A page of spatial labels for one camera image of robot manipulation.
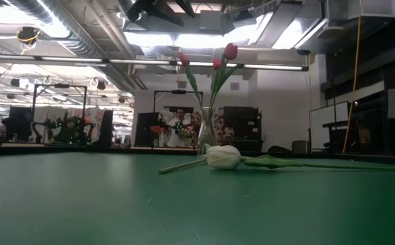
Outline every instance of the red object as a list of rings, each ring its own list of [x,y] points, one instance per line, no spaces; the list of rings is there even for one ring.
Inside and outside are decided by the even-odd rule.
[[[215,70],[220,69],[220,66],[222,66],[222,60],[221,59],[214,59],[212,62],[212,68]]]
[[[178,52],[178,59],[181,61],[184,67],[187,67],[190,65],[190,59],[187,57],[185,54]]]
[[[160,126],[152,126],[151,131],[153,133],[161,133],[161,132],[163,132],[163,129]]]
[[[227,44],[225,51],[223,51],[223,56],[225,59],[231,61],[237,58],[238,46],[233,44]]]

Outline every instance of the desk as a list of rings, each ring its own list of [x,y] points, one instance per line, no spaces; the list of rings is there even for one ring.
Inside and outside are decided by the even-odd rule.
[[[0,245],[395,244],[395,172],[201,165],[157,173],[195,158],[0,157]]]

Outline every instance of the glass vase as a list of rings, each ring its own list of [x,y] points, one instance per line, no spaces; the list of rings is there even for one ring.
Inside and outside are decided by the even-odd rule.
[[[216,133],[214,130],[214,109],[209,107],[204,107],[201,111],[201,125],[199,137],[197,138],[198,154],[206,154],[205,144],[208,144],[209,146],[215,146],[217,144]]]

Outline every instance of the red tulip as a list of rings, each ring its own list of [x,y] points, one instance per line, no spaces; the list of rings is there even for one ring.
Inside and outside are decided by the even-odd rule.
[[[220,69],[220,66],[222,66],[222,60],[221,59],[214,59],[212,62],[212,68],[215,70]]]
[[[237,58],[237,51],[238,51],[238,46],[233,45],[233,44],[227,44],[225,51],[223,51],[223,56],[227,60],[233,60]]]
[[[190,59],[189,57],[187,57],[187,55],[178,52],[178,59],[181,61],[181,63],[183,64],[184,67],[187,67],[190,65]]]

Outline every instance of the tulip leaf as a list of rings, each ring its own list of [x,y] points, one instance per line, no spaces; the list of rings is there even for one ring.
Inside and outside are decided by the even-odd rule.
[[[218,69],[216,72],[212,72],[211,74],[211,93],[214,91],[214,87],[216,86],[217,80],[219,79],[219,74],[220,74],[220,69]]]
[[[197,100],[199,101],[200,106],[202,107],[202,101],[199,96],[198,85],[196,84],[195,76],[190,71],[190,66],[187,66],[185,68],[185,73],[187,74],[187,78],[189,79],[190,85],[191,85],[193,91],[195,92],[195,95],[197,97]]]
[[[219,78],[219,86],[216,88],[216,93],[220,91],[222,86],[225,84],[226,80],[238,69],[243,67],[243,64],[238,64],[235,67],[231,68],[226,74],[223,74],[221,78]]]

